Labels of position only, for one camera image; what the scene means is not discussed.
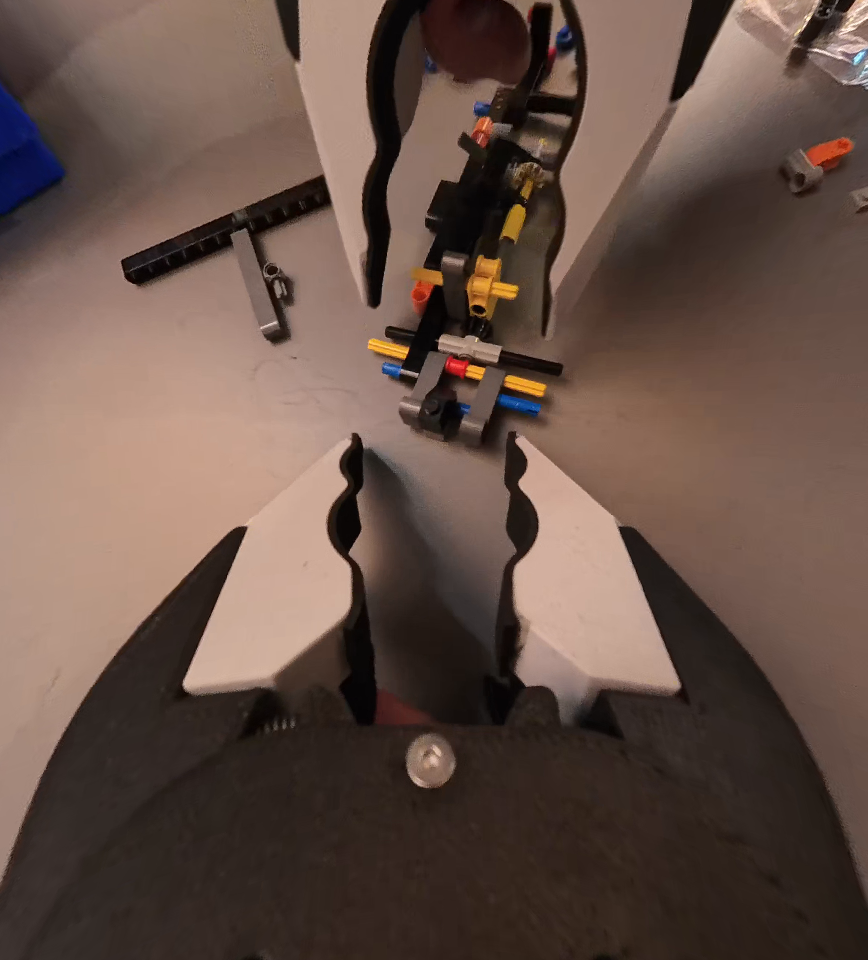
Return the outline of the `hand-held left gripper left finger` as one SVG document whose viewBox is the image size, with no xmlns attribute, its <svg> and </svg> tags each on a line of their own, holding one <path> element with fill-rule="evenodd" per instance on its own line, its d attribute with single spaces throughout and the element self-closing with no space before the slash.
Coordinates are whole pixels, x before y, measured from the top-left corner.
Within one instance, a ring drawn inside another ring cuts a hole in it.
<svg viewBox="0 0 868 960">
<path fill-rule="evenodd" d="M 338 692 L 359 724 L 377 709 L 362 570 L 364 445 L 334 444 L 244 526 L 183 678 L 191 696 L 271 690 L 282 702 Z"/>
</svg>

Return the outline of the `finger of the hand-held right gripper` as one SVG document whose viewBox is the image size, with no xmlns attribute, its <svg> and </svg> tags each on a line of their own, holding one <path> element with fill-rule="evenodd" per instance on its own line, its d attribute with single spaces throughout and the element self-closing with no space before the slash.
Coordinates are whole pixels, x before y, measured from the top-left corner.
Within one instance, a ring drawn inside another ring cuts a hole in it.
<svg viewBox="0 0 868 960">
<path fill-rule="evenodd" d="M 577 43 L 578 83 L 555 170 L 560 222 L 545 264 L 546 340 L 579 302 L 677 110 L 671 94 L 692 4 L 561 6 Z"/>
<path fill-rule="evenodd" d="M 390 180 L 425 74 L 423 5 L 296 3 L 297 77 L 347 261 L 369 307 L 382 298 Z"/>
</svg>

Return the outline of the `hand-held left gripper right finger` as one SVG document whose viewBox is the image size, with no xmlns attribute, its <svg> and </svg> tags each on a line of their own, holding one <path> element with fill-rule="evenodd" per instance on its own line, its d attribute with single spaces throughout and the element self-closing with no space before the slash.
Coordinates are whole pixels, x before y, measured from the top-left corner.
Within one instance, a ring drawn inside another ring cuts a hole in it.
<svg viewBox="0 0 868 960">
<path fill-rule="evenodd" d="M 505 442 L 498 707 L 525 690 L 582 724 L 606 692 L 672 698 L 681 680 L 616 517 L 525 436 Z"/>
</svg>

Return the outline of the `grey lego liftarm with pin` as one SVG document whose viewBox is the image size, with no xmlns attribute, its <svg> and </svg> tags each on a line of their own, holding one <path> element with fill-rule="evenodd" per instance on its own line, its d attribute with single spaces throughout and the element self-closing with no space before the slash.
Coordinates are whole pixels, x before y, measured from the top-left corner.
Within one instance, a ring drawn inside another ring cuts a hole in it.
<svg viewBox="0 0 868 960">
<path fill-rule="evenodd" d="M 462 404 L 458 438 L 462 444 L 477 449 L 484 441 L 489 422 L 497 409 L 536 418 L 541 405 L 535 400 L 514 395 L 504 387 L 505 374 L 497 367 L 489 367 L 471 404 Z"/>
</svg>

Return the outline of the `multicolour lego technic assembly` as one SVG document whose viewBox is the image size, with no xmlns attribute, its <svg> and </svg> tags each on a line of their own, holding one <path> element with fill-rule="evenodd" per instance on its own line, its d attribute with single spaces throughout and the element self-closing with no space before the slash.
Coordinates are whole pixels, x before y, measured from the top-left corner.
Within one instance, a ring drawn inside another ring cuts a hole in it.
<svg viewBox="0 0 868 960">
<path fill-rule="evenodd" d="M 412 271 L 416 329 L 389 326 L 368 348 L 387 358 L 386 377 L 410 386 L 398 406 L 403 423 L 418 434 L 458 438 L 462 404 L 471 404 L 488 368 L 505 374 L 507 392 L 532 401 L 545 397 L 544 382 L 524 374 L 557 378 L 560 363 L 512 352 L 493 340 L 497 306 L 516 300 L 519 287 L 503 277 L 505 260 L 518 242 L 531 198 L 552 179 L 557 154 L 541 140 L 525 147 L 514 137 L 532 115 L 573 112 L 576 98 L 540 88 L 572 46 L 568 27 L 553 35 L 553 6 L 536 3 L 527 13 L 531 64 L 513 87 L 500 87 L 474 108 L 475 123 L 459 137 L 465 163 L 459 179 L 440 182 L 425 216 L 433 242 Z"/>
</svg>

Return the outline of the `dark grey lego beam piece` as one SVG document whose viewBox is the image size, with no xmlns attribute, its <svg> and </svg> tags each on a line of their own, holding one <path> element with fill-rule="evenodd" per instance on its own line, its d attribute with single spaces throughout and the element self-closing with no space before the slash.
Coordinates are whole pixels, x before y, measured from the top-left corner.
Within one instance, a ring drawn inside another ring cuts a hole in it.
<svg viewBox="0 0 868 960">
<path fill-rule="evenodd" d="M 796 35 L 795 45 L 804 49 L 810 47 L 818 38 L 839 25 L 854 3 L 854 1 L 819 1 Z"/>
</svg>

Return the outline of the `long black lego beam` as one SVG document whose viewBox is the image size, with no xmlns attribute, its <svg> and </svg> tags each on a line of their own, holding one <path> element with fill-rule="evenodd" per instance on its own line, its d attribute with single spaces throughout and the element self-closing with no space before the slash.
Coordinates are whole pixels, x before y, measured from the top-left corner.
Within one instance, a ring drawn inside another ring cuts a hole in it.
<svg viewBox="0 0 868 960">
<path fill-rule="evenodd" d="M 262 234 L 330 205 L 326 177 L 312 177 L 125 257 L 121 261 L 124 279 L 135 286 L 156 281 L 230 248 L 236 232 Z"/>
</svg>

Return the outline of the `orange and grey lego connector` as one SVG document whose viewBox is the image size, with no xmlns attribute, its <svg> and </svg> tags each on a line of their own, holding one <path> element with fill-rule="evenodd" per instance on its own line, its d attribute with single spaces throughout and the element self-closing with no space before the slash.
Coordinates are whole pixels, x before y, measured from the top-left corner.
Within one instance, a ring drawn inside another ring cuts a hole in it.
<svg viewBox="0 0 868 960">
<path fill-rule="evenodd" d="M 851 138 L 838 137 L 805 150 L 793 150 L 779 168 L 789 191 L 800 195 L 817 188 L 825 174 L 848 158 L 854 147 L 855 143 Z"/>
</svg>

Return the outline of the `person's right hand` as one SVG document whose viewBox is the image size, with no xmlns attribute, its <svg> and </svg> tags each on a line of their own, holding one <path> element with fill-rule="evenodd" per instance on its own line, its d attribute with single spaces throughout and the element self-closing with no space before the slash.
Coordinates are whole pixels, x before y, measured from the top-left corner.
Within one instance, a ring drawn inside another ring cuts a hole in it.
<svg viewBox="0 0 868 960">
<path fill-rule="evenodd" d="M 518 83 L 531 62 L 527 23 L 504 1 L 428 1 L 419 14 L 431 59 L 459 82 Z"/>
</svg>

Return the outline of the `clear plastic bag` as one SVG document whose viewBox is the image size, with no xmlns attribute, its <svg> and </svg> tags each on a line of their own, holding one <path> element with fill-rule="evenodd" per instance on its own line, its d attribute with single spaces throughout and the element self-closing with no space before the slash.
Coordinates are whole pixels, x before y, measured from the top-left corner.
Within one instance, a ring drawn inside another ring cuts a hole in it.
<svg viewBox="0 0 868 960">
<path fill-rule="evenodd" d="M 787 65 L 812 65 L 845 87 L 868 90 L 868 1 L 854 1 L 842 22 L 804 49 L 794 40 L 819 1 L 741 1 L 739 25 Z"/>
</svg>

